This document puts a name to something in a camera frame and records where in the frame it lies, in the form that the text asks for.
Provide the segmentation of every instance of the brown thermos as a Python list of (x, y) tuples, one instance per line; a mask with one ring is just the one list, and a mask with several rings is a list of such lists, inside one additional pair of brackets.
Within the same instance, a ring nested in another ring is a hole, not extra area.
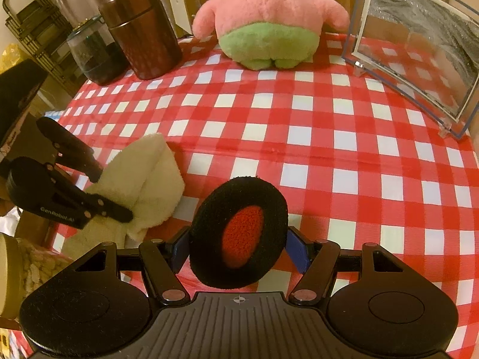
[(111, 0), (99, 9), (139, 79), (159, 77), (181, 61), (161, 0)]

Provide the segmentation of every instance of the table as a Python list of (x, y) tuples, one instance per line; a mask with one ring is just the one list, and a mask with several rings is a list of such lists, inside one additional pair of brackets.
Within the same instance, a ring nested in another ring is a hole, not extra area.
[[(152, 81), (129, 71), (108, 87), (88, 81), (59, 122), (103, 164), (145, 134), (164, 134), (186, 188), (173, 217), (147, 238), (168, 238), (191, 222), (230, 178), (261, 177), (279, 188), (290, 224), (310, 239), (356, 249), (379, 243), (447, 293), (459, 309), (448, 350), (470, 358), (479, 331), (479, 171), (471, 141), (442, 139), (405, 98), (354, 76), (340, 57), (344, 41), (324, 34), (312, 61), (295, 71), (254, 72), (222, 55), (215, 39), (182, 40), (176, 70)], [(86, 184), (79, 176), (77, 185)], [(51, 246), (61, 250), (75, 231), (60, 225)], [(188, 262), (179, 278), (190, 293), (207, 289)], [(138, 273), (124, 279), (143, 286)], [(288, 293), (299, 279), (283, 253), (243, 290)], [(335, 289), (354, 279), (341, 275)]]

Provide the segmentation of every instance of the jar of nuts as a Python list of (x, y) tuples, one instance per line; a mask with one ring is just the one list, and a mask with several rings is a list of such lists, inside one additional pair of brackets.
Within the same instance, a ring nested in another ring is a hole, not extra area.
[(0, 234), (0, 317), (16, 319), (23, 300), (71, 262), (28, 240)]

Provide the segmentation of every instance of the crosshair marking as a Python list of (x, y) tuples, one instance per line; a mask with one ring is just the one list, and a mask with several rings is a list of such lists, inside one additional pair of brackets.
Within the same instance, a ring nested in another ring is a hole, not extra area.
[(246, 301), (246, 298), (241, 297), (240, 295), (238, 297), (233, 298), (233, 301), (236, 303), (243, 303)]

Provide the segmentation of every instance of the patrick star plush toy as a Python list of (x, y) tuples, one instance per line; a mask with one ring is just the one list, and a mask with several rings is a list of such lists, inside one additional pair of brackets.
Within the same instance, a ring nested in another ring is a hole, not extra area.
[(348, 12), (334, 0), (209, 0), (192, 30), (199, 39), (216, 30), (221, 50), (248, 69), (290, 69), (316, 52), (323, 23), (344, 31)]

